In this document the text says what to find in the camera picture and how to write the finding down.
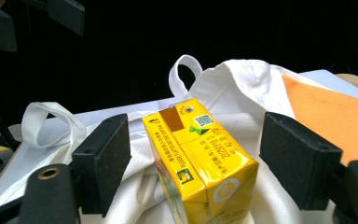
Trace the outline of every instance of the drink carton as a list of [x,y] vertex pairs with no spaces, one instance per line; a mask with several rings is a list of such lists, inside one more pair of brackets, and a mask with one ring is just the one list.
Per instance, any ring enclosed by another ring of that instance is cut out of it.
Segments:
[[197,99],[143,122],[176,223],[246,223],[258,163]]

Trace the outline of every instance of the yellow juice box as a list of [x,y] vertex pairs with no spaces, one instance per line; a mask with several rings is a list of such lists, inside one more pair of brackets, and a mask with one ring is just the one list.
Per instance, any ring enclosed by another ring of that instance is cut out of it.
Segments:
[[197,99],[143,123],[176,223],[246,223],[258,163]]

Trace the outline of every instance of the bag handle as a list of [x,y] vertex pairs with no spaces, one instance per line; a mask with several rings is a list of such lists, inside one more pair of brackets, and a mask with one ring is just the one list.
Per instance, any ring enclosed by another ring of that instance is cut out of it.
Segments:
[[[48,114],[52,114],[58,119],[69,124],[70,132],[64,133],[57,139],[48,144],[40,144],[38,136],[45,123]],[[56,147],[68,144],[69,147],[63,151],[64,155],[54,155],[50,158],[52,161],[69,163],[72,159],[71,153],[77,148],[87,137],[87,129],[83,123],[78,120],[75,115],[65,109],[63,106],[55,102],[30,103],[22,117],[21,132],[23,141],[34,148]]]
[[202,67],[200,63],[194,57],[184,54],[182,55],[176,63],[173,65],[169,75],[169,84],[173,96],[178,98],[180,101],[191,99],[191,95],[188,92],[188,89],[185,86],[185,83],[179,78],[178,67],[179,65],[184,65],[188,67],[194,74],[197,79],[202,74]]

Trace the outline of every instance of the screw hole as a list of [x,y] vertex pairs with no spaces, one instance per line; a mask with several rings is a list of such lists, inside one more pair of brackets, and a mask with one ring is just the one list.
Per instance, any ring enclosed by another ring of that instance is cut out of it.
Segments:
[[58,168],[49,168],[47,170],[41,171],[37,176],[39,179],[50,179],[54,176],[57,176],[60,173],[60,169]]

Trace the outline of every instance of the qr code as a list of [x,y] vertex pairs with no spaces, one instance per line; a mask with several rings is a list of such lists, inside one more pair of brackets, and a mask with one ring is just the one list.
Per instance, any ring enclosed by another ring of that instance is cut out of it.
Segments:
[[194,120],[199,124],[201,128],[207,126],[208,124],[214,123],[214,120],[207,114],[198,116],[194,118]]

